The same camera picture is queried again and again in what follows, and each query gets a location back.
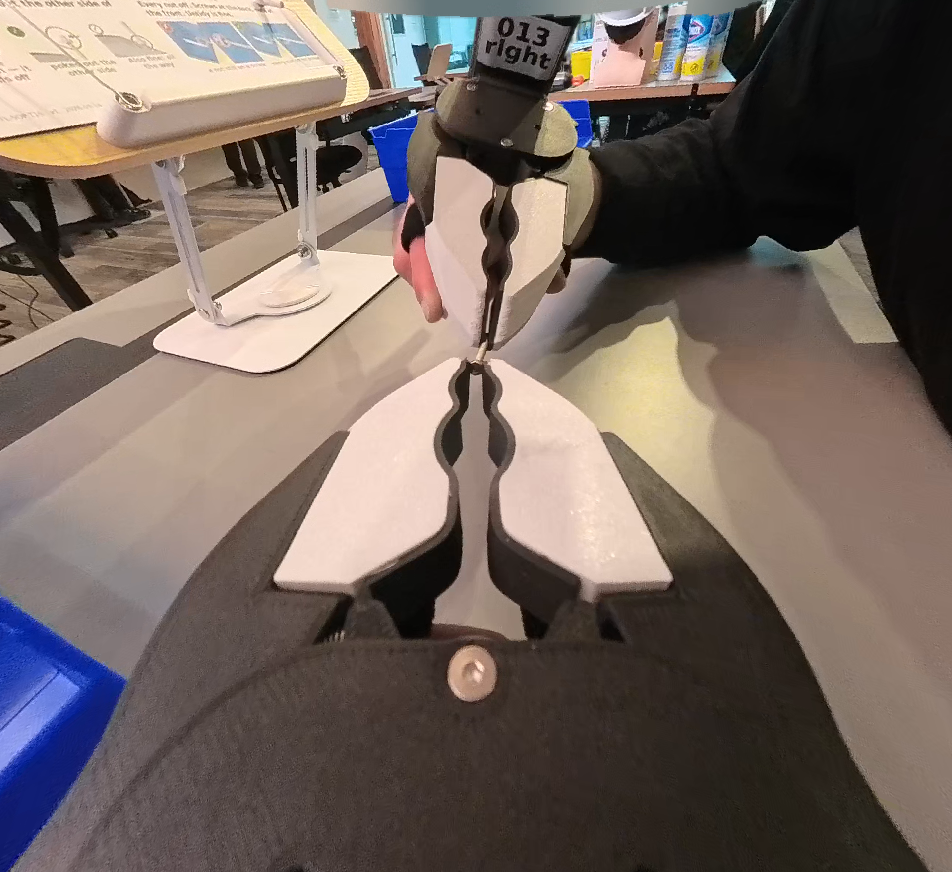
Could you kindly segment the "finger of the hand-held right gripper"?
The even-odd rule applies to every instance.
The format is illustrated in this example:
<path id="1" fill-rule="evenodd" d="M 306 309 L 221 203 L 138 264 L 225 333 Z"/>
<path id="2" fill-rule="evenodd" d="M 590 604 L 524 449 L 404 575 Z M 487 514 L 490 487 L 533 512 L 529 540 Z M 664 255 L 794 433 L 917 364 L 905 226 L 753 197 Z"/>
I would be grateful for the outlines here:
<path id="1" fill-rule="evenodd" d="M 494 188 L 492 179 L 467 161 L 437 159 L 427 258 L 446 316 L 468 347 L 479 347 L 484 333 L 489 291 L 483 214 L 493 206 Z"/>
<path id="2" fill-rule="evenodd" d="M 515 185 L 505 199 L 489 310 L 492 350 L 527 325 L 565 259 L 566 195 L 563 183 L 535 178 Z"/>

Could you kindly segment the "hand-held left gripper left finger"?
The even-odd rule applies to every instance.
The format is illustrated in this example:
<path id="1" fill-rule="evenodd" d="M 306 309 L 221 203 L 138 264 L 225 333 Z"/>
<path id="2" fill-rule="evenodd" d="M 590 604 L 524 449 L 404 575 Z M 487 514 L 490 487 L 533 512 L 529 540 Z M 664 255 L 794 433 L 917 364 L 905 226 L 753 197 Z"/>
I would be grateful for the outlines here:
<path id="1" fill-rule="evenodd" d="M 347 431 L 273 576 L 284 591 L 370 597 L 405 638 L 424 638 L 463 559 L 465 362 L 394 390 Z"/>

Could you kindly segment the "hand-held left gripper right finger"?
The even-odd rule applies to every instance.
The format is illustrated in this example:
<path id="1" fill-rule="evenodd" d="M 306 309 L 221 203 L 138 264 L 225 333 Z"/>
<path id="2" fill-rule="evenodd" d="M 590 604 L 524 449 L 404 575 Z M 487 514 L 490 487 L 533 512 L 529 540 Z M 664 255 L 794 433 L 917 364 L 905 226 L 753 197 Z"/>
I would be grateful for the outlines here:
<path id="1" fill-rule="evenodd" d="M 564 604 L 673 585 L 605 438 L 572 402 L 502 360 L 485 366 L 489 575 L 541 637 Z"/>

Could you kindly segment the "person's right forearm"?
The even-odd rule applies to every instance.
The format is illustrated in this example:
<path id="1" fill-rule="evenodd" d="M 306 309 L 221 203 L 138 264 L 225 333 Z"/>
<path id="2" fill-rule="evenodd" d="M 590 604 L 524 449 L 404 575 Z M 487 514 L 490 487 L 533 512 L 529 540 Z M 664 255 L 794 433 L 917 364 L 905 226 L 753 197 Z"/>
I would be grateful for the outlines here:
<path id="1" fill-rule="evenodd" d="M 650 269 L 744 252 L 761 237 L 794 251 L 859 227 L 851 196 L 737 151 L 714 120 L 689 120 L 589 152 L 600 184 L 575 255 Z"/>

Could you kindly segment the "grey desk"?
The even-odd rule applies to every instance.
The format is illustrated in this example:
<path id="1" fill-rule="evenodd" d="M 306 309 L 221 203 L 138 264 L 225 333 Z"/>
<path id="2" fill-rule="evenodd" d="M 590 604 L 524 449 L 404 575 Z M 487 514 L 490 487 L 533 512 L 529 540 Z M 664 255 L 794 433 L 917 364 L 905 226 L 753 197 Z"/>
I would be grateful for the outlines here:
<path id="1" fill-rule="evenodd" d="M 174 267 L 2 347 L 146 358 L 2 448 L 2 593 L 127 674 L 244 512 L 388 391 L 460 353 L 391 284 L 268 376 L 154 355 Z M 502 356 L 617 434 L 742 555 L 867 780 L 950 870 L 950 441 L 839 246 L 628 272 L 577 261 Z"/>

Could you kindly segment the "dark grey desk mat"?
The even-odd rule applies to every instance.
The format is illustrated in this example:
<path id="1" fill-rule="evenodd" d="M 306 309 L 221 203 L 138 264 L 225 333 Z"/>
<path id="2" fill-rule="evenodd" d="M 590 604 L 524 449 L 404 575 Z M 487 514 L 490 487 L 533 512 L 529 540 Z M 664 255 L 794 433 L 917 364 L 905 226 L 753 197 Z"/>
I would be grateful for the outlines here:
<path id="1" fill-rule="evenodd" d="M 149 336 L 127 344 L 76 338 L 1 376 L 1 448 L 6 449 L 148 360 Z"/>

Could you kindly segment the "person's right hand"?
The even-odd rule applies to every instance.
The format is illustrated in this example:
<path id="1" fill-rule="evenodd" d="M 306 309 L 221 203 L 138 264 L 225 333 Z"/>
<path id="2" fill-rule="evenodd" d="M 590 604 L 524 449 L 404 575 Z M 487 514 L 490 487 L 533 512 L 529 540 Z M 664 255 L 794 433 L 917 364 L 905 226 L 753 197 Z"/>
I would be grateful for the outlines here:
<path id="1" fill-rule="evenodd" d="M 413 290 L 423 318 L 428 323 L 437 323 L 446 318 L 441 294 L 427 257 L 422 212 L 412 196 L 395 224 L 392 236 L 394 270 Z"/>

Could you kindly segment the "blue plastic bin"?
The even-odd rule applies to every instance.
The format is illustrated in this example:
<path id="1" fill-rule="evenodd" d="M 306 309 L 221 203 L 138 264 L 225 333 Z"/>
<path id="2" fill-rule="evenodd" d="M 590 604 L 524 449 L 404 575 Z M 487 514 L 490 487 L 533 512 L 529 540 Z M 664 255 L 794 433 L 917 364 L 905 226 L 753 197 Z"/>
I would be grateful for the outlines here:
<path id="1" fill-rule="evenodd" d="M 1 600 L 2 811 L 42 823 L 79 777 L 125 679 Z"/>
<path id="2" fill-rule="evenodd" d="M 561 102 L 573 119 L 577 133 L 577 147 L 588 147 L 593 141 L 589 101 L 568 100 Z M 383 168 L 390 197 L 400 204 L 409 197 L 408 147 L 411 135 L 418 124 L 419 112 L 399 118 L 370 129 L 377 158 Z"/>

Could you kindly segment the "cardboard box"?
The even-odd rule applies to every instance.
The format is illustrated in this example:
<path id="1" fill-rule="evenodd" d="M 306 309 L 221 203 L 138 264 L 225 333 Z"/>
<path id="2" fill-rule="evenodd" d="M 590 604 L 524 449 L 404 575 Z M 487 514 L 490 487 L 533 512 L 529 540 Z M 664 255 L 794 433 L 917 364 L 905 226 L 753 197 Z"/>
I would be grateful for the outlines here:
<path id="1" fill-rule="evenodd" d="M 653 77 L 656 18 L 622 28 L 604 26 L 605 41 L 593 47 L 589 83 L 597 88 L 637 87 Z"/>

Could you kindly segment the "wooden work table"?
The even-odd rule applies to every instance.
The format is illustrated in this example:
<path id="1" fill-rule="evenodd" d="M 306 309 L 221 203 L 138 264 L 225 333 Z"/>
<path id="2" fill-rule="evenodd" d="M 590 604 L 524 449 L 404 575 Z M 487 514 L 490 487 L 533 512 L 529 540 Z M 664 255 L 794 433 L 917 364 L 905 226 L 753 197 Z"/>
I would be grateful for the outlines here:
<path id="1" fill-rule="evenodd" d="M 589 82 L 577 87 L 552 92 L 549 97 L 554 102 L 587 101 L 589 103 L 630 103 L 687 99 L 697 97 L 719 97 L 728 94 L 735 86 L 733 75 L 724 70 L 711 80 L 697 82 L 658 82 L 632 86 L 595 86 Z"/>

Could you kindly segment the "white hard hat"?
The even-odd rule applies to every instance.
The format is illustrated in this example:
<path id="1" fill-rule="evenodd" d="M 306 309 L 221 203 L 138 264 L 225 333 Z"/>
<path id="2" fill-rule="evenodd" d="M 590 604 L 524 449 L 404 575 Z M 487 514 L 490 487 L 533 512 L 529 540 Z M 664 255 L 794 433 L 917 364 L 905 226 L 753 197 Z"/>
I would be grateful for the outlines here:
<path id="1" fill-rule="evenodd" d="M 621 46 L 635 39 L 653 22 L 656 23 L 658 10 L 655 6 L 603 12 L 600 14 L 600 20 L 609 41 L 613 45 Z"/>

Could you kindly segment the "wooden board stand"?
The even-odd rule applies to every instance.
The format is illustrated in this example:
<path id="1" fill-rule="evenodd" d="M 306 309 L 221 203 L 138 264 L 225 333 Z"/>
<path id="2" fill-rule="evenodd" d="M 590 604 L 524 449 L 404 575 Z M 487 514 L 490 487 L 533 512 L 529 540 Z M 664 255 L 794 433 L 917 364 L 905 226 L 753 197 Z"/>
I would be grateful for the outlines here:
<path id="1" fill-rule="evenodd" d="M 298 1 L 302 19 L 316 27 L 344 63 L 347 94 L 339 104 L 129 148 L 107 141 L 99 124 L 8 140 L 1 134 L 6 171 L 81 180 L 150 164 L 194 309 L 155 337 L 158 352 L 250 374 L 278 371 L 301 360 L 395 278 L 382 257 L 318 247 L 316 125 L 358 111 L 369 86 L 351 52 L 304 0 Z M 296 132 L 300 161 L 296 247 L 218 299 L 208 284 L 186 206 L 184 159 L 223 143 L 288 129 Z"/>

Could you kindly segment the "instruction sheet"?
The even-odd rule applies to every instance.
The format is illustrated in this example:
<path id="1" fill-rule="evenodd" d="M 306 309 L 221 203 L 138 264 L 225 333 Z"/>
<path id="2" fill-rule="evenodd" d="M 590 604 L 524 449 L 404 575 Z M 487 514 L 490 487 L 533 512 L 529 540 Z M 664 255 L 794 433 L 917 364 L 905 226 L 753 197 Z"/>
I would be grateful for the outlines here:
<path id="1" fill-rule="evenodd" d="M 298 0 L 1 0 L 3 140 L 99 124 L 119 147 L 341 103 Z"/>

